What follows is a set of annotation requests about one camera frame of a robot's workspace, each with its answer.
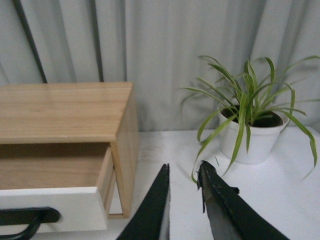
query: black drawer handle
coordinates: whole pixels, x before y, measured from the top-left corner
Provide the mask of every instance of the black drawer handle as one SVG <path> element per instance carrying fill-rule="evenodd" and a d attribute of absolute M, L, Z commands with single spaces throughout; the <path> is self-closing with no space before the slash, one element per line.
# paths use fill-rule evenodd
<path fill-rule="evenodd" d="M 51 207 L 0 209 L 0 226 L 29 224 L 22 232 L 0 235 L 0 240 L 29 240 L 41 224 L 56 223 L 61 214 Z"/>

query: gray curtain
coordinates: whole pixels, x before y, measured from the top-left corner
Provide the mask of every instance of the gray curtain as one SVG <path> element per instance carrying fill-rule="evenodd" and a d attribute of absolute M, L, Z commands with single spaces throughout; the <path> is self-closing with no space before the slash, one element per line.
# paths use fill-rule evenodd
<path fill-rule="evenodd" d="M 141 131 L 196 129 L 216 108 L 201 97 L 182 107 L 181 87 L 214 77 L 198 55 L 233 74 L 262 56 L 281 68 L 320 55 L 319 16 L 318 0 L 1 0 L 0 85 L 130 81 Z M 306 76 L 297 98 L 320 98 L 316 65 L 285 80 Z M 319 131 L 320 103 L 298 107 Z"/>

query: wooden drawer unit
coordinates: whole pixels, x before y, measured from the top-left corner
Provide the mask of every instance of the wooden drawer unit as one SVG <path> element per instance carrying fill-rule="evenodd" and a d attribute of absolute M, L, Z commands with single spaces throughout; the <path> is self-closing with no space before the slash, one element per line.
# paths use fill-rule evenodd
<path fill-rule="evenodd" d="M 107 217 L 128 218 L 138 154 L 130 82 L 0 87 L 0 210 L 58 210 L 60 220 L 39 232 L 102 230 Z M 109 214 L 115 185 L 121 214 Z"/>

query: white table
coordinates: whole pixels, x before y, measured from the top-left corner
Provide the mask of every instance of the white table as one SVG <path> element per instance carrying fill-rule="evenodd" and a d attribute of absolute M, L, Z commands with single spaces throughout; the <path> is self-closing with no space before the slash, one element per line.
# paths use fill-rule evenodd
<path fill-rule="evenodd" d="M 320 150 L 320 134 L 312 131 Z M 199 149 L 196 131 L 142 132 L 132 213 L 139 207 L 161 166 L 170 164 L 170 236 L 172 240 L 213 239 L 202 195 L 190 180 Z M 229 160 L 216 140 L 201 155 L 218 174 Z M 262 217 L 292 240 L 320 239 L 320 166 L 313 167 L 309 139 L 295 127 L 282 133 L 268 159 L 258 165 L 235 163 L 223 179 Z M 34 240 L 113 240 L 129 219 L 109 220 L 108 230 L 37 233 Z"/>

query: white drawer front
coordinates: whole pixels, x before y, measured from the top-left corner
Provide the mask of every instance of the white drawer front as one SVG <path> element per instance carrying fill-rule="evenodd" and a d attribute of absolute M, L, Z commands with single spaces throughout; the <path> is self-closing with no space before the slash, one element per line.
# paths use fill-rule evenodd
<path fill-rule="evenodd" d="M 38 233 L 107 229 L 107 216 L 97 187 L 0 190 L 0 209 L 51 207 L 61 218 L 43 223 Z M 21 232 L 27 225 L 0 226 L 0 235 Z"/>

